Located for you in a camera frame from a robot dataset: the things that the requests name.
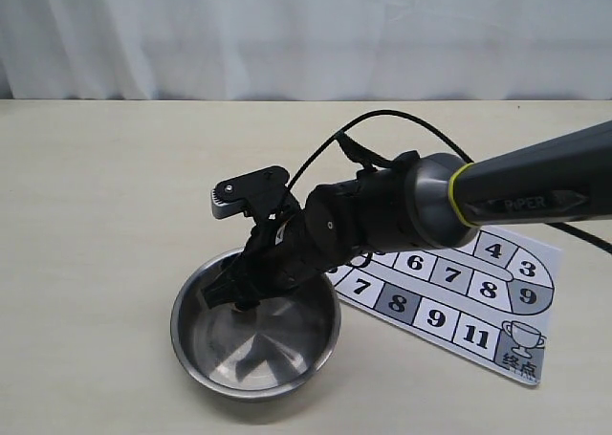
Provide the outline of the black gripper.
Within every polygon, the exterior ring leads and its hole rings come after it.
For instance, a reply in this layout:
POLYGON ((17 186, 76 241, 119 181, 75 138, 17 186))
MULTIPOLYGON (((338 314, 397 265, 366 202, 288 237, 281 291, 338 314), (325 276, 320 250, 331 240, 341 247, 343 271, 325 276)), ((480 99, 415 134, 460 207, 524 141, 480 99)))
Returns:
POLYGON ((236 304, 247 312, 260 295, 283 295, 335 267, 335 212, 325 204, 289 210, 251 234, 235 260, 235 281, 204 287, 209 309, 236 304))

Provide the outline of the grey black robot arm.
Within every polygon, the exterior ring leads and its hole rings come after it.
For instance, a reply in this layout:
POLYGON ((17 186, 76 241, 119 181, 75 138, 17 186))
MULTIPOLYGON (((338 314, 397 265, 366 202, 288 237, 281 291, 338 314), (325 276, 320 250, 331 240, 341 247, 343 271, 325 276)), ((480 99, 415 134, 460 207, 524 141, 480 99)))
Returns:
POLYGON ((414 151, 384 159, 347 136, 356 177, 318 185, 300 204, 271 166, 219 183, 218 219, 254 221, 243 250, 203 289, 211 308, 248 310, 369 253, 451 249, 487 225, 611 215, 611 125, 603 122, 479 163, 414 151))

